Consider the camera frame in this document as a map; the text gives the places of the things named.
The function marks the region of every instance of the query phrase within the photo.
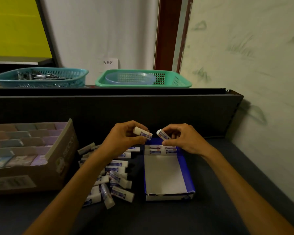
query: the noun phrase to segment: person's left hand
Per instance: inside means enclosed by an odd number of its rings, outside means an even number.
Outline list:
[[[109,155],[111,159],[117,158],[124,153],[129,147],[135,144],[145,144],[147,138],[133,134],[135,127],[149,132],[148,128],[136,121],[117,123],[110,131],[102,145],[98,148],[102,153]]]

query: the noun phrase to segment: beige wall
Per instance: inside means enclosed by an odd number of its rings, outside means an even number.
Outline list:
[[[294,0],[194,0],[181,75],[245,95],[228,137],[294,201]]]

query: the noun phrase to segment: white curtain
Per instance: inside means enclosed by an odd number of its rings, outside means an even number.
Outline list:
[[[64,67],[98,78],[98,59],[117,58],[122,69],[153,69],[159,0],[42,0]]]

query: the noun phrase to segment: yellow board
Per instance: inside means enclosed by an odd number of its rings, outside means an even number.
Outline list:
[[[0,56],[51,58],[35,0],[0,0]]]

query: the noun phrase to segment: open cardboard box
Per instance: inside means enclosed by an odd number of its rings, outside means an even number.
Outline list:
[[[152,138],[146,144],[161,142],[161,138]],[[195,187],[180,149],[177,155],[144,155],[144,168],[147,201],[193,198]]]
[[[68,122],[0,124],[0,131],[16,132],[17,130],[40,130],[40,132],[35,131],[35,136],[40,135],[45,144],[39,147],[12,147],[0,148],[0,150],[4,151],[7,156],[9,154],[45,155],[47,164],[0,168],[0,195],[62,189],[64,177],[78,148],[72,120],[69,119]]]

